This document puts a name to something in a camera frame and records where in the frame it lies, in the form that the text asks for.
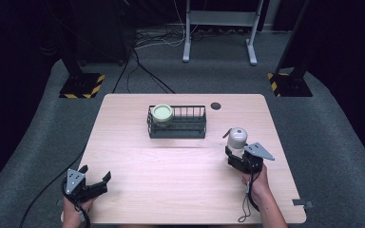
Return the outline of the black equipment case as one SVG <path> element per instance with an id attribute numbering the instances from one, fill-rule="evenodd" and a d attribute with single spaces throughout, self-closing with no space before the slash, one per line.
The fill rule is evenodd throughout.
<path id="1" fill-rule="evenodd" d="M 125 63 L 136 29 L 127 0 L 71 0 L 76 57 L 84 64 Z"/>

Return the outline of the green lidded jar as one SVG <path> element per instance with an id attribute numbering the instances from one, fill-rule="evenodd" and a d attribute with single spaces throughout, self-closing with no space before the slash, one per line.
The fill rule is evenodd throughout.
<path id="1" fill-rule="evenodd" d="M 153 107 L 152 117 L 157 126 L 166 127 L 173 118 L 173 109 L 168 104 L 157 104 Z"/>

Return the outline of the clear spray bottle grey cap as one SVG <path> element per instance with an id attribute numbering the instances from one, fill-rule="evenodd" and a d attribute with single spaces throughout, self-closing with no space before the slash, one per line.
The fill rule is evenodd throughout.
<path id="1" fill-rule="evenodd" d="M 223 138 L 227 140 L 227 148 L 233 155 L 241 157 L 246 146 L 248 134 L 247 131 L 241 127 L 230 128 Z"/>

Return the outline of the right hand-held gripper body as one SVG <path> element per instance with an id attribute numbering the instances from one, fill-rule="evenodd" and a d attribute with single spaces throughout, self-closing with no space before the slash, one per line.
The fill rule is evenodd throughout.
<path id="1" fill-rule="evenodd" d="M 241 157 L 232 155 L 228 157 L 227 162 L 241 173 L 256 174 L 261 171 L 264 159 L 273 161 L 275 157 L 259 142 L 255 142 L 244 146 Z"/>

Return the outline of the person's right hand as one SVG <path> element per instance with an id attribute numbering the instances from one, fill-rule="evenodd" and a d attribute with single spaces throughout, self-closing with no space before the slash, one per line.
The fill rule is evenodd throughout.
<path id="1" fill-rule="evenodd" d="M 251 180 L 249 174 L 241 174 L 241 181 L 243 184 L 252 183 L 251 198 L 257 206 L 261 206 L 270 197 L 271 191 L 267 178 L 267 167 L 265 165 L 258 173 L 256 179 Z"/>

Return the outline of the grey tape strip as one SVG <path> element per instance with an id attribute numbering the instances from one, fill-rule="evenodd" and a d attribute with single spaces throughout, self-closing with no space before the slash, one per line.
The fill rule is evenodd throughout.
<path id="1" fill-rule="evenodd" d="M 306 199 L 293 199 L 292 203 L 295 206 L 302 206 L 304 209 L 309 209 L 314 207 L 314 204 L 310 200 Z"/>

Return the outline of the white metal desk frame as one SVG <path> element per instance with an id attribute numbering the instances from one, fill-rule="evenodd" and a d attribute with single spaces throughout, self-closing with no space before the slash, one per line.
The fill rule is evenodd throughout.
<path id="1" fill-rule="evenodd" d="M 191 27 L 192 26 L 228 26 L 250 28 L 250 36 L 245 40 L 251 66 L 256 66 L 258 60 L 254 49 L 254 41 L 261 16 L 261 9 L 264 0 L 256 0 L 257 9 L 254 12 L 239 11 L 214 11 L 214 10 L 193 10 L 191 0 L 185 0 L 185 35 L 182 61 L 188 63 L 191 50 Z"/>

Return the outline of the black stand with striped base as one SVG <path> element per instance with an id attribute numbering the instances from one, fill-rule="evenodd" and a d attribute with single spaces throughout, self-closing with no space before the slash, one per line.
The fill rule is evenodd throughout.
<path id="1" fill-rule="evenodd" d="M 60 90 L 60 96 L 62 98 L 94 98 L 105 76 L 100 73 L 84 73 L 76 60 L 75 42 L 79 37 L 74 25 L 71 0 L 53 0 L 52 16 L 56 46 L 68 72 L 68 78 Z"/>
<path id="2" fill-rule="evenodd" d="M 304 15 L 307 12 L 311 0 L 305 0 L 305 3 L 298 16 L 293 33 L 280 57 L 278 66 L 273 73 L 268 73 L 270 86 L 276 97 L 312 97 L 313 94 L 307 86 L 304 75 L 307 70 L 309 50 L 303 54 L 296 54 L 298 60 L 294 63 L 293 70 L 289 74 L 280 73 L 285 63 L 290 57 L 290 52 L 295 48 L 295 40 L 298 35 L 298 30 L 302 24 Z"/>

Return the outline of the black wire basket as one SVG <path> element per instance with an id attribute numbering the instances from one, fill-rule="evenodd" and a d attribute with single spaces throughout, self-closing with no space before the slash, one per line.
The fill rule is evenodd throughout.
<path id="1" fill-rule="evenodd" d="M 204 105 L 171 105 L 173 118 L 166 127 L 153 122 L 152 111 L 147 110 L 147 131 L 151 139 L 204 139 L 206 134 L 206 108 Z"/>

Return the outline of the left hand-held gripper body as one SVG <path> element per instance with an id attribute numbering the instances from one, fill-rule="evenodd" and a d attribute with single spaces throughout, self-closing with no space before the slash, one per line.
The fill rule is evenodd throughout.
<path id="1" fill-rule="evenodd" d="M 64 196 L 72 202 L 86 202 L 107 192 L 107 183 L 101 180 L 92 185 L 86 184 L 86 174 L 79 170 L 68 169 L 64 178 L 62 191 Z"/>

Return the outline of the person's left hand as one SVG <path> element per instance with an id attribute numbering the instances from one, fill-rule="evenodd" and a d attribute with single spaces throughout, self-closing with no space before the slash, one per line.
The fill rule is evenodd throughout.
<path id="1" fill-rule="evenodd" d="M 79 212 L 67 198 L 63 198 L 62 228 L 86 228 L 86 223 L 82 221 Z"/>

